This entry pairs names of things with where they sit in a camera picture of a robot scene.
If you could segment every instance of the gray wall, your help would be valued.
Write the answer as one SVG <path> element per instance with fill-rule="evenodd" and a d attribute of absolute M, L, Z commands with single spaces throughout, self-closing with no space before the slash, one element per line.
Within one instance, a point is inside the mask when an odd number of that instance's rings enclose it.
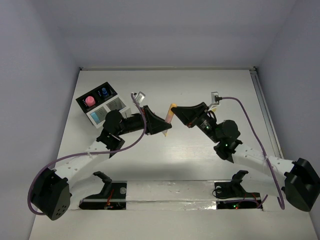
<path fill-rule="evenodd" d="M 319 173 L 319 0 L 297 1 L 258 73 L 285 157 L 305 158 Z M 320 200 L 311 217 L 320 237 Z"/>
<path fill-rule="evenodd" d="M 90 66 L 256 66 L 296 0 L 49 0 Z"/>
<path fill-rule="evenodd" d="M 28 188 L 57 157 L 79 72 L 42 2 L 0 4 L 2 240 L 29 238 L 35 216 L 27 207 Z"/>

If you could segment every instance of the white table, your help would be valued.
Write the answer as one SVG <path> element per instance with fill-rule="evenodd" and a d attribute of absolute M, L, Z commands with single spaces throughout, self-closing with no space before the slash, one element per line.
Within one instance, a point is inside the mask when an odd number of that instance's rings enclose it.
<path fill-rule="evenodd" d="M 211 92 L 237 97 L 247 109 L 266 152 L 274 155 L 265 121 L 248 70 L 150 70 L 81 71 L 66 122 L 59 157 L 83 152 L 100 134 L 91 125 L 75 99 L 96 86 L 109 82 L 131 107 L 130 93 L 146 94 L 148 105 L 165 118 L 171 103 L 193 106 L 211 101 Z M 245 116 L 232 100 L 221 101 L 219 121 L 234 120 L 244 143 L 259 149 Z M 123 135 L 125 145 L 135 141 L 140 131 Z M 246 178 L 266 181 L 258 172 L 219 159 L 214 143 L 199 129 L 188 129 L 176 117 L 168 136 L 145 136 L 135 147 L 117 153 L 96 167 L 114 181 L 227 180 L 238 170 L 248 170 Z M 86 239 L 317 239 L 310 216 L 286 202 L 280 210 L 275 197 L 264 204 L 265 211 L 241 210 L 68 210 L 57 221 L 37 216 L 31 240 Z"/>

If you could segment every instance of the blue knob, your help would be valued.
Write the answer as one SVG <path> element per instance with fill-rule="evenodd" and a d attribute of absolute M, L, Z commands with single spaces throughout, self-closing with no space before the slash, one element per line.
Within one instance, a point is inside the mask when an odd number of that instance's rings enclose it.
<path fill-rule="evenodd" d="M 102 94 L 103 94 L 103 96 L 108 96 L 109 95 L 105 88 L 102 88 Z"/>

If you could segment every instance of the red wire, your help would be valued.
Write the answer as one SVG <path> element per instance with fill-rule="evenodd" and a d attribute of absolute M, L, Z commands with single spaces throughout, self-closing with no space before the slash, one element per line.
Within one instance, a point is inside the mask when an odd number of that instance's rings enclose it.
<path fill-rule="evenodd" d="M 257 201 L 256 196 L 255 196 L 253 193 L 251 193 L 251 194 L 252 194 L 252 196 L 254 197 L 254 200 L 256 201 L 256 205 L 258 206 L 258 205 L 259 205 L 259 203 L 258 203 L 258 201 Z"/>
<path fill-rule="evenodd" d="M 111 197 L 112 197 L 112 194 L 114 194 L 114 189 L 111 190 L 110 196 L 108 197 L 108 200 L 106 201 L 105 207 L 110 205 L 110 202 L 109 202 L 109 201 L 110 201 L 110 199 L 111 199 Z"/>

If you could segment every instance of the pink knob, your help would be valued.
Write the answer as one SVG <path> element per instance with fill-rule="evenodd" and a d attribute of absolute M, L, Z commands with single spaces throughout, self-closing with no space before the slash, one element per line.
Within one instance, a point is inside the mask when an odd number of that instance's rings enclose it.
<path fill-rule="evenodd" d="M 85 99 L 85 103 L 88 105 L 88 107 L 92 107 L 93 105 L 96 104 L 96 101 L 94 99 L 93 96 L 88 96 L 86 99 Z"/>

